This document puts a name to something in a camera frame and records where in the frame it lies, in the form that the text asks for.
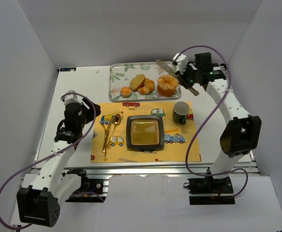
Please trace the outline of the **metal tongs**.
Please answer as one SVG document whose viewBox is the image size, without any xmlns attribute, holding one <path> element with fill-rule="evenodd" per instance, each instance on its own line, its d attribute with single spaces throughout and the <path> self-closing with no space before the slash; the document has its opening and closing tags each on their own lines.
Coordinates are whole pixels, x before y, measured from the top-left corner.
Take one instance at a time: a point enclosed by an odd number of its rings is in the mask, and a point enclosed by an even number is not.
<svg viewBox="0 0 282 232">
<path fill-rule="evenodd" d="M 162 68 L 163 70 L 165 70 L 167 73 L 169 73 L 171 76 L 178 78 L 177 74 L 175 73 L 175 70 L 173 68 L 171 68 L 171 66 L 169 66 L 165 61 L 162 61 L 160 59 L 157 59 L 156 64 Z M 194 95 L 194 96 L 198 96 L 199 92 L 194 89 L 193 87 L 188 88 L 188 90 Z"/>
</svg>

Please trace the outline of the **sliced bread piece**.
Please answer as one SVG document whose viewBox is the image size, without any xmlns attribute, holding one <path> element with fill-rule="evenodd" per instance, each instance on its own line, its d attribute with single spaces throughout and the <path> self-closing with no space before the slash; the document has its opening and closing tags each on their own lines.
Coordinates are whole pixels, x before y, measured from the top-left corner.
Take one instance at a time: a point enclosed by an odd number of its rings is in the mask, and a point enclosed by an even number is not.
<svg viewBox="0 0 282 232">
<path fill-rule="evenodd" d="M 136 75 L 136 77 L 134 77 L 130 83 L 129 83 L 129 87 L 133 90 L 133 91 L 137 91 L 139 88 L 144 86 L 144 82 L 145 82 L 145 75 L 144 74 L 138 74 Z"/>
</svg>

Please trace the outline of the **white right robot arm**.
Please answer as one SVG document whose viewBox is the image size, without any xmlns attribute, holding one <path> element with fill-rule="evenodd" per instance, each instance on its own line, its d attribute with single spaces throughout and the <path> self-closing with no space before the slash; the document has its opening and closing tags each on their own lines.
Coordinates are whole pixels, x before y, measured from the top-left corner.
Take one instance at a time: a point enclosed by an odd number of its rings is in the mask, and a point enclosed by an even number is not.
<svg viewBox="0 0 282 232">
<path fill-rule="evenodd" d="M 226 128 L 220 137 L 221 151 L 205 176 L 225 179 L 244 155 L 256 149 L 262 121 L 243 108 L 226 72 L 214 68 L 210 53 L 197 54 L 195 58 L 195 62 L 190 62 L 184 54 L 176 54 L 173 64 L 180 85 L 188 90 L 195 84 L 202 86 L 223 115 Z"/>
</svg>

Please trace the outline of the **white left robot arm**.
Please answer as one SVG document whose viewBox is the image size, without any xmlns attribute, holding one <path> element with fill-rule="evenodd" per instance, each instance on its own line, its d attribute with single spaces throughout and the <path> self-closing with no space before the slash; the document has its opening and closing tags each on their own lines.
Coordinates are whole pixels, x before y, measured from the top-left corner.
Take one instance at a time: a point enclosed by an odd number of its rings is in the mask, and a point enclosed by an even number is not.
<svg viewBox="0 0 282 232">
<path fill-rule="evenodd" d="M 17 207 L 22 223 L 53 227 L 63 204 L 75 191 L 86 187 L 82 169 L 63 170 L 74 154 L 84 126 L 99 116 L 100 106 L 86 99 L 65 105 L 64 119 L 57 126 L 51 154 L 35 179 L 17 192 Z"/>
</svg>

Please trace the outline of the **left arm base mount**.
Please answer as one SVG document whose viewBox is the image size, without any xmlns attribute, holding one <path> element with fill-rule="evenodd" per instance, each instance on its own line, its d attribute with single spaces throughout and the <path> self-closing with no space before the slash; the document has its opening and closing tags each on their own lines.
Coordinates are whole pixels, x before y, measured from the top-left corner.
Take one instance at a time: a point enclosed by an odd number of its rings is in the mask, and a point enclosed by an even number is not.
<svg viewBox="0 0 282 232">
<path fill-rule="evenodd" d="M 80 168 L 69 169 L 63 172 L 62 179 L 67 174 L 76 174 L 81 177 L 81 186 L 70 196 L 66 202 L 70 203 L 102 203 L 106 196 L 103 196 L 103 179 L 89 178 L 86 170 Z"/>
</svg>

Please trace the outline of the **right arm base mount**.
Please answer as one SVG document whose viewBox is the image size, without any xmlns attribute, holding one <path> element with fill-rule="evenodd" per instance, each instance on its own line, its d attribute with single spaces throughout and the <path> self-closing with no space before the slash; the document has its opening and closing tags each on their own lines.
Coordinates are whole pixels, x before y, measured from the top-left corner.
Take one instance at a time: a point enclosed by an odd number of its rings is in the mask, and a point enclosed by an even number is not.
<svg viewBox="0 0 282 232">
<path fill-rule="evenodd" d="M 232 205 L 235 204 L 230 177 L 189 178 L 183 187 L 188 190 L 190 205 Z"/>
</svg>

